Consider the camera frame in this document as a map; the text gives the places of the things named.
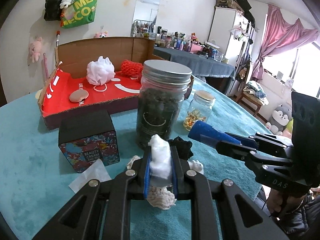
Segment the person right hand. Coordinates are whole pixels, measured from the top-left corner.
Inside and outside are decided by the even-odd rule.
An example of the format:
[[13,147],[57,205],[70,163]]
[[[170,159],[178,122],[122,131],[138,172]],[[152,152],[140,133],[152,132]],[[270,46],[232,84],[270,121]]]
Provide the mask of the person right hand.
[[307,194],[299,198],[287,196],[282,192],[271,189],[266,205],[271,216],[280,218],[283,215],[298,209],[303,204],[306,197]]

